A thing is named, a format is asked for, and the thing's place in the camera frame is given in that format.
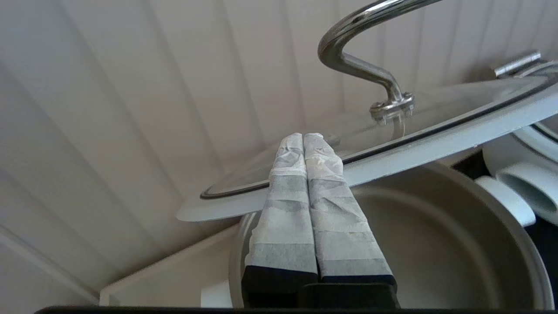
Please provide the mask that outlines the paper-wrapped left gripper right finger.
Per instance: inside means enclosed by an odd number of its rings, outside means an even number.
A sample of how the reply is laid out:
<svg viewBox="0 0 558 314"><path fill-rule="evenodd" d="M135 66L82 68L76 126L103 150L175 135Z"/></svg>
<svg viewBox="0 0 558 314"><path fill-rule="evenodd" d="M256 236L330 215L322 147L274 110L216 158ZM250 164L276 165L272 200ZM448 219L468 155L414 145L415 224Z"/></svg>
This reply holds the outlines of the paper-wrapped left gripper right finger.
<svg viewBox="0 0 558 314"><path fill-rule="evenodd" d="M304 154L320 281L396 286L340 157L319 133L305 134Z"/></svg>

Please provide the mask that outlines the paper-wrapped left gripper left finger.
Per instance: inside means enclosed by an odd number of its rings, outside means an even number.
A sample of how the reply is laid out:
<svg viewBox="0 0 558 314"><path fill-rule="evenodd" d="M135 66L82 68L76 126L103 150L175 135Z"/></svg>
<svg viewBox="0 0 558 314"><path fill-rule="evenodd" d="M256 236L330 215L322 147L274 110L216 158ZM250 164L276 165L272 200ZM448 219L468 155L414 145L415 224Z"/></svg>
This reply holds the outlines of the paper-wrapped left gripper left finger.
<svg viewBox="0 0 558 314"><path fill-rule="evenodd" d="M281 140L269 173L242 288L251 307L295 307L298 292L318 280L303 136L293 133Z"/></svg>

